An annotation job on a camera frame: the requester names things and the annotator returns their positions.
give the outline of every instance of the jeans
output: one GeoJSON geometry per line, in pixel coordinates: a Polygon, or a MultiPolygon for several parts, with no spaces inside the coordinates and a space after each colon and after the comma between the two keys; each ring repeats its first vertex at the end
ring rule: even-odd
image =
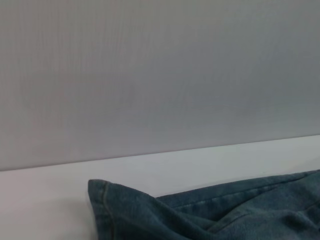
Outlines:
{"type": "Polygon", "coordinates": [[[320,240],[320,171],[157,198],[90,180],[88,193],[99,240],[320,240]]]}

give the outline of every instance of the white table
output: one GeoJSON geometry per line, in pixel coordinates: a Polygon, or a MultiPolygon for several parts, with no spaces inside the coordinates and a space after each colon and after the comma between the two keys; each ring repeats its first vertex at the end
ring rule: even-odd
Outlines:
{"type": "Polygon", "coordinates": [[[96,239],[89,179],[153,196],[320,169],[320,135],[0,172],[0,239],[96,239]]]}

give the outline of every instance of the denim fabric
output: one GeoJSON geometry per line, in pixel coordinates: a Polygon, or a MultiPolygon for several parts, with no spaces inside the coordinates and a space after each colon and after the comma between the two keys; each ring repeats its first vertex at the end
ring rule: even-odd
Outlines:
{"type": "Polygon", "coordinates": [[[158,198],[90,180],[88,193],[99,240],[320,240],[320,171],[158,198]]]}

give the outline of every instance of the gray wall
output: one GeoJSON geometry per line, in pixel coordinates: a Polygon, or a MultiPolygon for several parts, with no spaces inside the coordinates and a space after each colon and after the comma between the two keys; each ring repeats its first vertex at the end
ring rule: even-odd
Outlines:
{"type": "Polygon", "coordinates": [[[320,134],[319,12],[2,0],[0,169],[320,134]]]}

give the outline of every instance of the white surface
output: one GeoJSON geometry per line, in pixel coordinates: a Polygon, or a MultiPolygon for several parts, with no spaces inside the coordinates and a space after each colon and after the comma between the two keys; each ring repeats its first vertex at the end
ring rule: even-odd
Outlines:
{"type": "Polygon", "coordinates": [[[320,134],[319,0],[1,0],[0,170],[320,134]]]}
{"type": "Polygon", "coordinates": [[[87,181],[161,196],[320,169],[320,135],[0,172],[0,239],[95,239],[87,181]]]}

